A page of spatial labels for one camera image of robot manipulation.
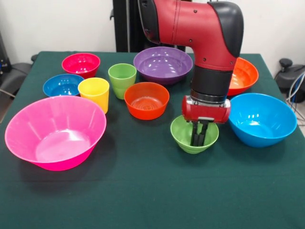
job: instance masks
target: bowl rim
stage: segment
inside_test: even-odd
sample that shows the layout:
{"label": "bowl rim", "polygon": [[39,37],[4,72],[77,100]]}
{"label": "bowl rim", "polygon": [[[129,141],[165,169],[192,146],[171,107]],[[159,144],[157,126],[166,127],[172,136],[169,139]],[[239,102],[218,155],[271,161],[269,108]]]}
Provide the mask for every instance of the bowl rim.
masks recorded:
{"label": "bowl rim", "polygon": [[[141,54],[143,54],[144,52],[147,52],[148,50],[161,49],[161,48],[163,48],[163,49],[171,49],[171,50],[175,50],[176,52],[182,53],[183,55],[185,55],[185,56],[191,61],[191,63],[192,63],[191,67],[190,67],[189,69],[187,69],[185,72],[183,72],[183,73],[181,73],[181,74],[179,74],[179,75],[177,75],[177,76],[164,78],[164,77],[149,75],[149,74],[147,74],[147,73],[141,71],[141,70],[138,68],[138,66],[135,64],[135,60],[136,60]],[[172,47],[166,47],[166,46],[158,46],[158,47],[151,47],[151,48],[148,48],[148,49],[144,49],[144,50],[142,50],[141,52],[139,52],[138,54],[136,54],[136,56],[135,56],[134,59],[133,59],[133,65],[134,65],[134,67],[137,69],[137,71],[138,71],[139,73],[141,73],[141,74],[143,74],[143,75],[146,75],[146,76],[148,76],[148,77],[155,78],[155,79],[174,79],[174,78],[178,78],[178,77],[181,77],[181,76],[186,75],[187,73],[189,73],[190,70],[193,68],[194,63],[193,63],[193,60],[192,60],[192,58],[190,57],[190,55],[187,54],[186,52],[181,51],[180,49],[176,49],[176,48],[172,48]]]}
{"label": "bowl rim", "polygon": [[242,57],[238,57],[237,60],[238,60],[238,59],[239,59],[239,60],[242,60],[242,61],[246,62],[247,64],[251,65],[252,67],[254,67],[255,72],[256,72],[256,77],[255,77],[255,79],[254,79],[254,82],[251,83],[251,84],[248,84],[247,86],[240,87],[240,88],[229,88],[229,91],[231,91],[231,92],[235,92],[235,91],[239,91],[239,90],[247,90],[247,89],[249,89],[250,87],[252,87],[254,84],[256,84],[256,82],[257,82],[258,79],[259,79],[259,72],[258,72],[258,69],[255,67],[254,64],[252,64],[250,61],[248,61],[248,60],[246,60],[246,59],[244,59],[244,58],[242,58]]}
{"label": "bowl rim", "polygon": [[172,134],[173,138],[175,139],[175,141],[178,142],[178,143],[180,143],[180,144],[182,144],[183,146],[187,146],[187,147],[190,148],[190,149],[208,148],[208,147],[212,146],[212,145],[217,141],[217,139],[219,138],[219,128],[218,128],[218,125],[217,125],[216,123],[209,123],[209,124],[212,124],[212,125],[216,126],[216,129],[217,129],[217,137],[216,137],[216,139],[215,139],[214,141],[212,141],[210,144],[204,145],[204,146],[189,146],[189,145],[186,145],[186,144],[182,143],[182,142],[179,141],[179,140],[175,137],[175,135],[173,134],[173,124],[174,124],[174,122],[175,122],[178,118],[181,118],[181,117],[183,117],[183,115],[180,115],[180,116],[176,117],[176,118],[172,121],[172,123],[171,123],[171,134]]}
{"label": "bowl rim", "polygon": [[49,83],[49,81],[52,80],[52,79],[54,79],[54,78],[59,78],[59,77],[66,76],[66,75],[77,76],[77,78],[80,78],[81,81],[84,80],[83,77],[81,77],[80,75],[77,75],[77,74],[64,73],[64,74],[56,75],[56,76],[53,76],[53,77],[49,78],[46,82],[44,82],[44,84],[43,84],[43,86],[42,86],[42,91],[43,91],[43,93],[44,93],[46,96],[48,96],[48,97],[53,97],[52,95],[46,93],[46,91],[45,91],[45,87],[47,86],[47,83]]}
{"label": "bowl rim", "polygon": [[[131,66],[131,67],[135,70],[135,73],[134,73],[132,76],[128,77],[128,78],[116,78],[116,77],[113,77],[112,75],[110,75],[109,71],[110,71],[110,69],[111,69],[112,67],[116,67],[116,66],[118,66],[118,65],[128,65],[128,66]],[[108,68],[108,75],[109,75],[109,78],[110,78],[110,79],[113,78],[113,79],[115,79],[115,80],[128,80],[128,79],[133,78],[136,74],[137,74],[137,69],[136,69],[136,67],[135,67],[134,65],[130,64],[130,63],[116,63],[116,64],[112,65],[110,68]]]}
{"label": "bowl rim", "polygon": [[[78,99],[78,100],[86,101],[87,103],[93,104],[97,109],[99,109],[99,110],[101,111],[102,118],[103,118],[103,120],[105,120],[105,122],[104,122],[104,126],[103,126],[103,128],[102,128],[102,130],[101,130],[100,136],[96,139],[96,141],[95,141],[94,143],[91,143],[90,146],[89,146],[85,151],[83,151],[83,152],[81,152],[81,153],[79,153],[79,154],[77,154],[77,155],[74,155],[74,156],[72,156],[72,157],[66,158],[66,159],[64,159],[64,160],[56,160],[56,161],[41,162],[41,161],[37,161],[37,160],[29,160],[29,159],[27,159],[27,158],[25,158],[25,157],[22,157],[22,156],[16,154],[16,153],[11,149],[10,145],[8,144],[8,136],[7,136],[7,134],[8,134],[8,129],[9,129],[9,127],[11,126],[11,124],[13,123],[13,121],[18,117],[18,114],[20,114],[21,112],[24,112],[25,109],[27,109],[27,108],[29,108],[29,107],[31,107],[31,106],[34,106],[35,104],[43,103],[43,102],[45,102],[45,101],[47,101],[47,100],[50,100],[50,99],[67,99],[67,98],[71,98],[71,99],[75,99],[75,100]],[[75,157],[77,157],[77,156],[79,156],[79,155],[85,153],[87,150],[91,149],[92,147],[94,147],[94,146],[99,142],[99,140],[101,139],[101,137],[103,136],[103,134],[105,133],[106,126],[107,126],[107,118],[106,118],[106,115],[105,115],[104,111],[103,111],[96,103],[92,102],[91,100],[85,99],[85,98],[82,98],[82,97],[72,96],[72,95],[67,95],[67,96],[53,96],[53,97],[48,97],[48,98],[44,98],[44,99],[37,100],[37,101],[35,101],[35,102],[33,102],[33,103],[31,103],[31,104],[25,106],[25,107],[22,108],[21,110],[19,110],[19,111],[13,116],[13,118],[9,121],[9,123],[8,123],[8,125],[7,125],[7,127],[6,127],[6,129],[5,129],[4,141],[5,141],[5,145],[6,145],[7,148],[9,149],[9,151],[10,151],[13,155],[15,155],[17,158],[19,158],[19,159],[22,159],[22,160],[24,160],[24,161],[28,161],[28,162],[31,162],[31,163],[38,163],[38,164],[59,163],[59,162],[63,162],[63,161],[67,161],[67,160],[70,160],[70,159],[72,159],[72,158],[75,158]]]}
{"label": "bowl rim", "polygon": [[96,58],[98,59],[98,61],[99,61],[98,64],[97,64],[97,66],[96,66],[95,68],[93,68],[93,69],[90,70],[90,71],[87,71],[86,73],[93,72],[93,71],[95,71],[96,69],[98,69],[98,68],[100,67],[101,59],[100,59],[97,55],[95,55],[95,54],[93,54],[93,53],[89,53],[89,52],[78,52],[78,53],[71,54],[71,55],[65,57],[65,58],[63,59],[63,61],[61,62],[61,67],[63,68],[64,71],[66,71],[66,72],[68,72],[68,73],[76,74],[75,72],[71,72],[71,71],[67,70],[63,65],[64,65],[65,61],[67,61],[69,58],[71,58],[71,57],[73,57],[73,56],[84,55],[84,54],[89,55],[89,56],[96,57]]}
{"label": "bowl rim", "polygon": [[262,137],[262,136],[259,136],[259,135],[253,135],[253,134],[250,134],[248,132],[245,132],[243,129],[241,129],[239,126],[237,126],[235,124],[235,122],[232,121],[231,116],[229,116],[229,123],[234,125],[238,130],[242,131],[243,133],[245,133],[247,135],[251,135],[251,136],[254,136],[254,137],[261,138],[261,139],[272,139],[272,140],[277,140],[277,139],[282,139],[282,138],[288,137],[289,135],[291,135],[295,131],[295,129],[297,127],[297,118],[296,118],[296,115],[293,112],[293,110],[285,102],[283,102],[282,100],[280,100],[278,98],[275,98],[275,97],[273,97],[271,95],[262,94],[262,93],[244,93],[244,94],[239,94],[239,95],[235,96],[234,98],[232,98],[231,101],[233,101],[235,98],[242,97],[242,96],[247,96],[247,95],[258,95],[258,96],[268,97],[268,98],[271,98],[271,99],[281,103],[282,105],[284,105],[284,107],[286,107],[289,110],[289,112],[292,113],[294,115],[294,117],[295,117],[295,119],[294,119],[294,122],[295,122],[294,123],[294,127],[292,128],[291,131],[289,131],[288,134],[285,134],[285,135],[282,135],[282,136],[278,136],[278,137]]}
{"label": "bowl rim", "polygon": [[[166,94],[167,94],[167,100],[164,104],[162,104],[161,107],[158,107],[156,109],[152,109],[152,110],[143,110],[143,109],[139,109],[139,108],[136,108],[134,106],[132,106],[129,102],[126,101],[126,93],[128,90],[130,90],[132,87],[134,87],[135,85],[138,85],[138,84],[155,84],[157,86],[159,86],[160,88],[162,88],[164,91],[166,91]],[[161,108],[164,108],[167,106],[168,102],[170,100],[170,93],[169,91],[164,87],[162,86],[161,84],[158,84],[158,83],[154,83],[154,82],[139,82],[139,83],[134,83],[133,85],[131,85],[129,88],[126,89],[126,91],[124,92],[124,101],[126,102],[126,104],[130,107],[132,107],[133,109],[135,110],[138,110],[138,111],[141,111],[141,112],[150,112],[150,111],[156,111],[156,110],[159,110]]]}

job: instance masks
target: cup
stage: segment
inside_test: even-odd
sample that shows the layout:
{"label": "cup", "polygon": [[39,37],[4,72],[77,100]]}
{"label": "cup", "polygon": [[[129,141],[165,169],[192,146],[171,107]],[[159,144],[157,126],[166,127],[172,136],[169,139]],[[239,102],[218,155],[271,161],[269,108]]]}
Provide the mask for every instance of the cup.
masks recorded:
{"label": "cup", "polygon": [[109,103],[109,83],[107,80],[94,77],[83,80],[78,85],[81,97],[95,102],[106,114]]}
{"label": "cup", "polygon": [[108,75],[115,96],[124,99],[127,88],[135,83],[137,69],[128,63],[118,63],[109,68]]}

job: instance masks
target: green cup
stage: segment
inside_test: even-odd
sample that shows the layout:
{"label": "green cup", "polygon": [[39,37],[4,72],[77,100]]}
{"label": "green cup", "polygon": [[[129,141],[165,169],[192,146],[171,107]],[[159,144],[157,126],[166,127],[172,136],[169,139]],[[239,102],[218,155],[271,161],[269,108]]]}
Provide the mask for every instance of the green cup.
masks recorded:
{"label": "green cup", "polygon": [[109,68],[108,75],[115,96],[124,99],[127,88],[135,83],[137,69],[128,63],[118,63]]}
{"label": "green cup", "polygon": [[[202,124],[198,124],[198,133],[201,132]],[[215,123],[209,123],[206,130],[203,146],[191,146],[193,124],[186,122],[181,115],[175,118],[171,124],[171,133],[178,146],[189,154],[198,154],[213,145],[219,136],[218,126]]]}

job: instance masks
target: red robot arm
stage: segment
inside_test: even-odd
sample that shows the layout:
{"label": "red robot arm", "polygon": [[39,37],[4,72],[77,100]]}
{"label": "red robot arm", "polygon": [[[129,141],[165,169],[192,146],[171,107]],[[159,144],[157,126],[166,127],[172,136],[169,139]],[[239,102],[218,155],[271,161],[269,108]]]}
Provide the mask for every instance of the red robot arm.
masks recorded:
{"label": "red robot arm", "polygon": [[193,123],[225,123],[231,109],[226,97],[244,34],[240,8],[219,1],[138,3],[143,30],[150,41],[193,49],[195,66],[191,94],[182,101],[184,118]]}

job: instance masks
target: blue bowl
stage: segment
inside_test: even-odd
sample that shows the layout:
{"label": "blue bowl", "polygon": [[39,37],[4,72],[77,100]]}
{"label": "blue bowl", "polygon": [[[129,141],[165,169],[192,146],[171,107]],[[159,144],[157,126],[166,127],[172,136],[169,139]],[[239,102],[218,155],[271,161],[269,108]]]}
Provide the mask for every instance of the blue bowl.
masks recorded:
{"label": "blue bowl", "polygon": [[248,146],[266,147],[289,136],[297,126],[290,107],[265,95],[241,94],[231,100],[229,123],[239,139]]}
{"label": "blue bowl", "polygon": [[43,85],[43,92],[48,96],[78,95],[78,84],[83,81],[79,75],[62,74],[48,79]]}

